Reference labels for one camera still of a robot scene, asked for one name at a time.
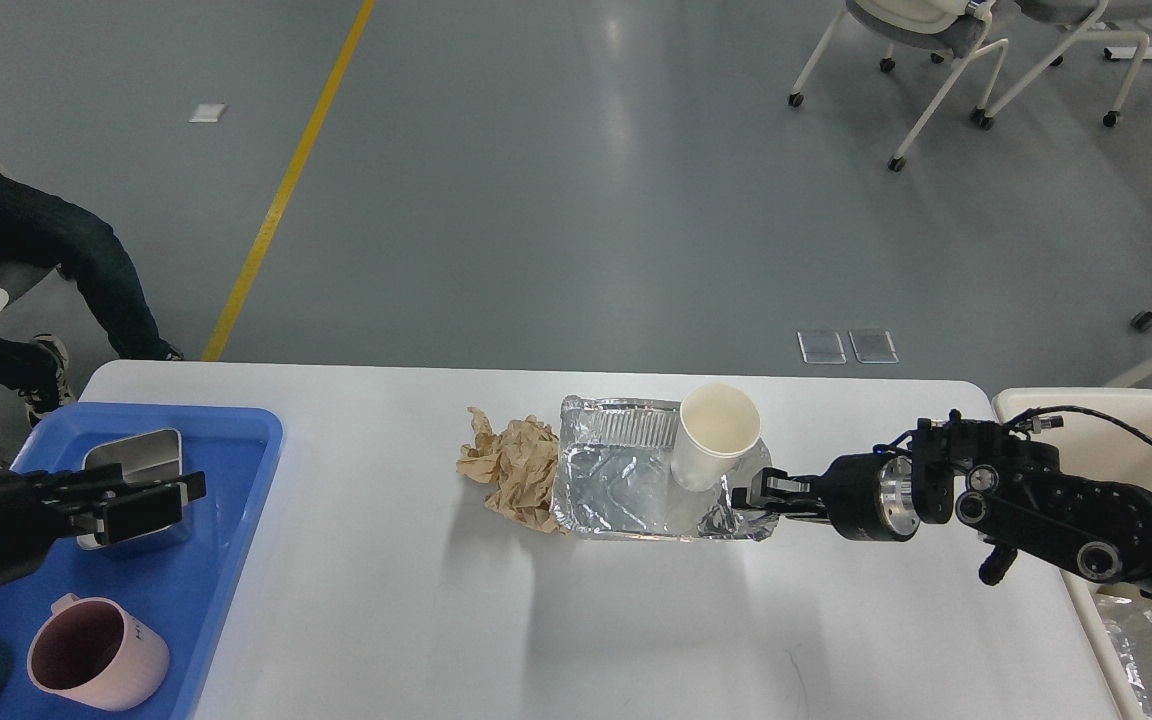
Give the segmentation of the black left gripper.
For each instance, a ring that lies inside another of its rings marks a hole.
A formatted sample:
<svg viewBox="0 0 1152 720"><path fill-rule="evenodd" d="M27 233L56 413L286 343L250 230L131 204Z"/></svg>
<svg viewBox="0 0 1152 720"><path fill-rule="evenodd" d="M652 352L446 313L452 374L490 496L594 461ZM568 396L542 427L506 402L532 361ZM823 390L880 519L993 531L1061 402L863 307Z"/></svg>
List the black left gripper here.
<svg viewBox="0 0 1152 720"><path fill-rule="evenodd" d="M61 515L47 505L83 505L70 518L70 535L93 547L113 547L179 524L187 503L207 495L204 471L137 479L120 464L106 464L47 475L0 470L0 585L41 568L61 537Z"/></svg>

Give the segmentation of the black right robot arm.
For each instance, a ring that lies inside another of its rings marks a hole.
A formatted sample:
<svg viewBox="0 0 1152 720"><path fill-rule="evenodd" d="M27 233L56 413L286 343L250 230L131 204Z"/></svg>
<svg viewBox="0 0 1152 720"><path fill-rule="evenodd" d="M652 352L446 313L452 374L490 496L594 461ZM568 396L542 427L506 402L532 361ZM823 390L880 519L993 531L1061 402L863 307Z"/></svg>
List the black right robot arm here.
<svg viewBox="0 0 1152 720"><path fill-rule="evenodd" d="M814 521L850 541L909 541L956 520L991 546L978 575L1005 579L1020 553L1096 584L1124 583L1152 600L1152 491L1064 473L1039 442L1073 406L1032 407L1009 420L922 418L893 441L840 456L818 475L763 468L732 488L733 509ZM1111 424L1152 448L1126 420Z"/></svg>

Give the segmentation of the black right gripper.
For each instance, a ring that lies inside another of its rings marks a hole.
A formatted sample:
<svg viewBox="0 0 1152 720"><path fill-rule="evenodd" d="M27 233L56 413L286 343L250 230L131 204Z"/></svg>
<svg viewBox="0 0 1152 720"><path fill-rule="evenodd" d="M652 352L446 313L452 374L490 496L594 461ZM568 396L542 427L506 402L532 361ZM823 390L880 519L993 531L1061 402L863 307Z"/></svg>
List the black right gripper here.
<svg viewBox="0 0 1152 720"><path fill-rule="evenodd" d="M914 465L890 454L838 457L823 477L763 468L745 487L732 488L732 509L828 520L849 541L909 541L922 524L914 509Z"/></svg>

